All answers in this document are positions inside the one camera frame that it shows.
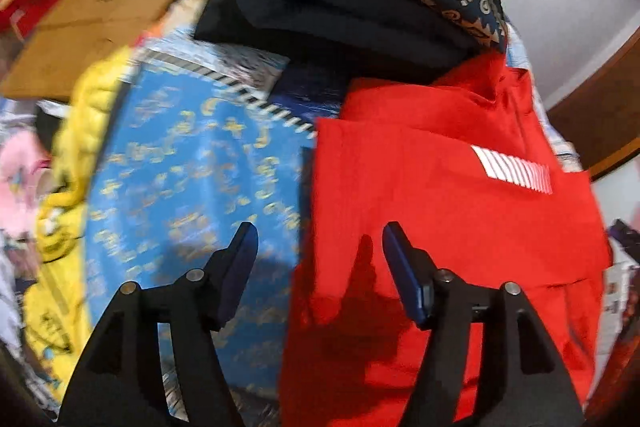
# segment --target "metal screw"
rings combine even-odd
[[[520,286],[518,286],[516,283],[514,282],[508,282],[504,285],[504,289],[507,293],[510,293],[511,295],[517,295],[521,292]]]
[[[133,281],[127,281],[120,286],[120,293],[124,293],[124,295],[131,295],[138,286]]]
[[[455,279],[456,276],[453,275],[453,272],[451,270],[442,268],[441,270],[438,270],[436,272],[436,277],[442,282],[451,282],[453,279]]]
[[[187,279],[191,282],[198,282],[202,280],[204,277],[204,271],[200,268],[194,268],[193,270],[189,270],[187,272]]]

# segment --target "white wall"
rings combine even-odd
[[[591,188],[606,227],[622,219],[640,230],[640,156],[594,182]],[[615,241],[612,246],[615,263],[631,261]]]
[[[551,107],[585,81],[640,26],[640,0],[502,0]]]

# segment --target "blue patterned fabric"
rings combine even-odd
[[[236,317],[213,338],[229,384],[276,396],[315,133],[288,111],[255,102],[237,82],[213,79],[220,74],[147,62],[132,80],[89,196],[92,319],[123,282],[171,283],[251,221],[258,259]],[[165,362],[169,342],[161,329]]]
[[[178,26],[168,35],[146,40],[145,48],[226,74],[264,96],[289,62],[287,57],[246,46],[195,41],[193,31],[193,25]]]

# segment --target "white reflective stripe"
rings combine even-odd
[[[486,157],[486,153],[484,152],[484,150],[480,147],[476,147],[475,145],[472,145],[471,149],[473,149],[476,155],[478,155],[478,159],[480,160],[482,167],[484,167],[484,172],[486,172],[486,175],[495,180],[498,176],[495,174],[494,168],[491,166],[491,163],[489,163],[489,159]]]
[[[236,92],[241,90],[244,87],[244,84],[241,84],[240,82],[238,82],[237,84],[234,84],[233,86],[229,86],[228,90],[231,92]]]
[[[303,123],[300,127],[296,129],[296,132],[305,132],[309,127],[311,127],[310,123]]]
[[[515,158],[514,156],[509,156],[509,158],[513,162],[513,168],[516,169],[516,174],[518,175],[518,179],[520,180],[520,186],[530,187],[530,185],[527,185],[527,179],[522,172],[522,167],[520,166],[520,159]]]
[[[533,190],[536,190],[536,177],[533,174],[531,165],[529,164],[529,162],[523,161],[522,166],[524,167],[524,169],[527,171],[527,174],[529,175],[529,180],[531,181],[531,188],[533,188]]]
[[[275,111],[276,109],[280,109],[280,106],[279,105],[275,105],[274,103],[272,103],[271,105],[268,105],[263,110],[261,110],[260,114],[267,114],[268,112]]]
[[[513,183],[513,178],[511,177],[509,168],[507,167],[507,164],[505,163],[505,161],[501,158],[502,155],[500,155],[499,152],[495,152],[495,151],[492,151],[492,153],[494,155],[495,161],[502,168],[504,175],[507,177],[507,181]]]
[[[291,120],[287,120],[285,123],[282,124],[283,127],[291,127],[293,124],[296,124],[300,121],[300,118],[295,117],[295,118],[291,118]]]
[[[529,162],[516,156],[472,145],[486,175],[493,179],[552,194],[551,174],[547,165]]]
[[[542,189],[542,173],[540,172],[540,165],[536,165],[535,163],[531,164],[531,168],[533,169],[533,172],[536,175],[536,188],[537,190],[539,190],[540,192],[543,191]]]
[[[511,176],[513,176],[513,183],[515,183],[516,185],[522,186],[523,184],[520,182],[520,178],[518,178],[518,172],[516,171],[513,158],[511,156],[507,156],[506,154],[502,154],[500,156],[502,156],[502,159],[507,164],[511,172]]]
[[[284,118],[285,116],[289,116],[290,114],[291,114],[291,111],[287,111],[287,110],[280,111],[274,114],[271,117],[271,120],[279,120],[280,118]]]
[[[553,188],[551,188],[551,174],[549,173],[549,167],[545,165],[545,187],[547,194],[553,194]]]
[[[495,158],[494,158],[494,155],[492,154],[492,151],[490,151],[489,149],[482,149],[482,152],[484,152],[486,154],[486,157],[489,160],[489,163],[491,164],[492,168],[494,169],[495,176],[499,180],[502,180],[503,182],[507,181],[507,176],[504,175],[504,172],[502,172],[502,168],[495,161]]]

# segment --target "pile of clothes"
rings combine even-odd
[[[399,221],[467,282],[518,282],[585,400],[609,246],[529,69],[500,0],[179,0],[83,75],[54,140],[35,241],[64,298],[25,302],[56,397],[122,283],[173,282],[250,221],[254,270],[212,334],[245,423],[396,425],[428,341],[382,254]]]

